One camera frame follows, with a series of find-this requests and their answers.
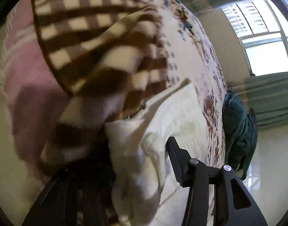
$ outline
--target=dark green garment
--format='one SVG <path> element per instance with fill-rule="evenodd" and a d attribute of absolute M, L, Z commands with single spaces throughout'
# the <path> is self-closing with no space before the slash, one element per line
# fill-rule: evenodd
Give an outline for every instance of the dark green garment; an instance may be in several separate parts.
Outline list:
<path fill-rule="evenodd" d="M 223 129 L 226 137 L 225 163 L 234 170 L 243 169 L 244 180 L 257 144 L 257 125 L 253 109 L 249 114 L 246 108 L 231 91 L 223 101 Z"/>

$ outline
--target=white cloth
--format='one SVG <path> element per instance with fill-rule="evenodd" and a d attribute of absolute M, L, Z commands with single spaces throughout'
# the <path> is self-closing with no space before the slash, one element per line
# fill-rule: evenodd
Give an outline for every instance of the white cloth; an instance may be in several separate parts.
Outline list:
<path fill-rule="evenodd" d="M 180 225 L 188 189 L 179 189 L 165 144 L 174 136 L 191 157 L 208 165 L 208 127 L 194 85 L 186 79 L 150 99 L 134 118 L 107 123 L 105 130 L 116 174 L 112 200 L 120 223 Z"/>

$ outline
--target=brown checkered fabric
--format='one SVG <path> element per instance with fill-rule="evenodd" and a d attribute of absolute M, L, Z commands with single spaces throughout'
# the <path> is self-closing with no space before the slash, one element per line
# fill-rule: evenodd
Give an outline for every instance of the brown checkered fabric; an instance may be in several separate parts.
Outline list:
<path fill-rule="evenodd" d="M 123 110 L 166 88 L 167 54 L 160 43 L 161 18 L 148 0 L 32 0 L 45 60 L 71 96 L 127 91 Z"/>

